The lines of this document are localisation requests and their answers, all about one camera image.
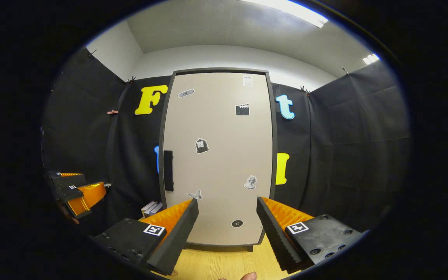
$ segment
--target black fabric backdrop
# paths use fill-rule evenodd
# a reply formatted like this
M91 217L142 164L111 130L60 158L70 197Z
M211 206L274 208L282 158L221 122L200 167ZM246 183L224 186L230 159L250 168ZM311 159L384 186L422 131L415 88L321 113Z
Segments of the black fabric backdrop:
M311 92L311 164L300 207L356 230L390 209L410 155L408 112L381 61Z
M124 83L83 49L57 80L43 119L46 170L80 172L108 181L106 226L138 219L160 201L156 154L166 94L153 112L135 115L143 87L169 85L171 76ZM292 100L294 119L276 103L278 152L290 155L287 182L274 199L310 215L329 214L371 229L389 210L409 154L405 103L382 63L368 65L313 91L272 84ZM107 115L108 110L117 115Z

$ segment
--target white wall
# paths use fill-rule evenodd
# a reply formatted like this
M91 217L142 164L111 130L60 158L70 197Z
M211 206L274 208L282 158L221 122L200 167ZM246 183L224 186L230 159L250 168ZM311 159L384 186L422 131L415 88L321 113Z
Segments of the white wall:
M174 70L202 67L238 67L268 70L271 82L315 90L333 80L328 74L300 60L264 50L229 46L196 45L145 53L134 67L137 79L168 76Z
M86 45L103 65L124 81L132 78L132 72L143 51L132 35L127 21L121 21Z

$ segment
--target door handle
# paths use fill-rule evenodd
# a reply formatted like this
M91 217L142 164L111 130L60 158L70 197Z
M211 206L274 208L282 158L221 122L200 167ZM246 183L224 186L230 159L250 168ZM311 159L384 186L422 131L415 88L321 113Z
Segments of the door handle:
M163 151L163 181L166 191L174 191L174 177L172 174L172 156L171 150Z

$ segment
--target yellow letter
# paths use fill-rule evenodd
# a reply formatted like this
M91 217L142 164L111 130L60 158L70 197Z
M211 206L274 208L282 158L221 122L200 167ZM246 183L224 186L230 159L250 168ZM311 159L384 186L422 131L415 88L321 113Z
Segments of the yellow letter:
M143 94L141 95L141 101L139 101L139 107L134 113L136 115L147 115L153 112L153 109L150 107L150 103L153 103L153 106L156 106L158 101L160 101L160 92L162 94L166 94L167 90L167 85L143 87L141 89Z
M290 158L289 154L284 152L278 153L278 164L276 166L276 185L282 185L286 183L286 161Z

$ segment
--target ceiling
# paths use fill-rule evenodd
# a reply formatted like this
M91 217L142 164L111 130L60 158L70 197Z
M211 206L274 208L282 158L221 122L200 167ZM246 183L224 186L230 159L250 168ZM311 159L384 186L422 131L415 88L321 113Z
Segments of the ceiling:
M282 11L238 0L168 0L128 19L144 53L192 45L231 45L271 51L336 77L366 64L372 52L328 21L322 28Z

